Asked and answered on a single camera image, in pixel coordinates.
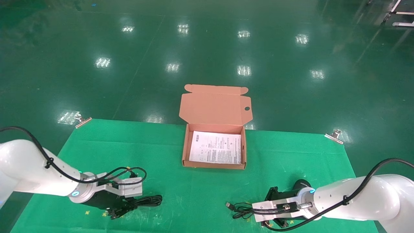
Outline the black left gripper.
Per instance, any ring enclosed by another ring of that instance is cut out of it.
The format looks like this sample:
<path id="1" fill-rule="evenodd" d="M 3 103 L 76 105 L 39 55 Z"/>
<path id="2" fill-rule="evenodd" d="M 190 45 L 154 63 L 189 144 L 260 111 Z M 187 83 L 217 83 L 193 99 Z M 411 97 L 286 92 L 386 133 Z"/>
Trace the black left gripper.
<path id="1" fill-rule="evenodd" d="M 85 202 L 85 205 L 107 210 L 107 214 L 111 220 L 123 217 L 128 213 L 128 202 L 124 196 L 120 196 L 111 192 L 96 192 Z"/>

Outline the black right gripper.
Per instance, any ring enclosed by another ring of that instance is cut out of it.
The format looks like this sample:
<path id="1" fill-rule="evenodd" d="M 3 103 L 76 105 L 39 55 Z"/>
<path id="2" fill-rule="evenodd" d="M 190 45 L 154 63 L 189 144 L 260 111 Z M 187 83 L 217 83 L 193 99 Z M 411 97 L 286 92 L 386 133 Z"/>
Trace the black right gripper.
<path id="1" fill-rule="evenodd" d="M 280 192 L 278 187 L 271 187 L 265 196 L 265 201 L 275 201 L 286 199 L 287 203 L 310 203 L 312 202 L 312 186 L 306 180 L 299 179 L 294 183 L 291 191 L 288 191 L 287 197 L 284 192 Z M 289 227 L 289 223 L 285 218 L 274 218 L 268 221 L 268 226 L 275 228 Z"/>

